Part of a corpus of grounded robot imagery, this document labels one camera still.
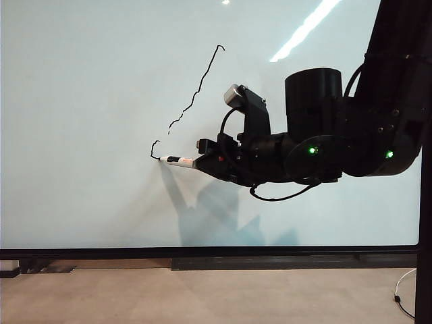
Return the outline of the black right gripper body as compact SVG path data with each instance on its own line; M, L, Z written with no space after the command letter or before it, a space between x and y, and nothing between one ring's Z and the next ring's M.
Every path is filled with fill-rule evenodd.
M246 154L240 143L231 136L220 132L217 135L217 144L221 156L227 161L229 174L236 177L235 183L241 186L255 186L258 178L249 165Z

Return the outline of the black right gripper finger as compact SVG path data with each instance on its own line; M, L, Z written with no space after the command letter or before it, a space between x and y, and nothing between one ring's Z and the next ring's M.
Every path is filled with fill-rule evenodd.
M217 155L219 153L219 145L217 142L201 138L196 142L196 148L199 155Z
M226 182L236 182L236 173L230 167L229 163L219 155L203 155L194 161L194 167L218 180Z

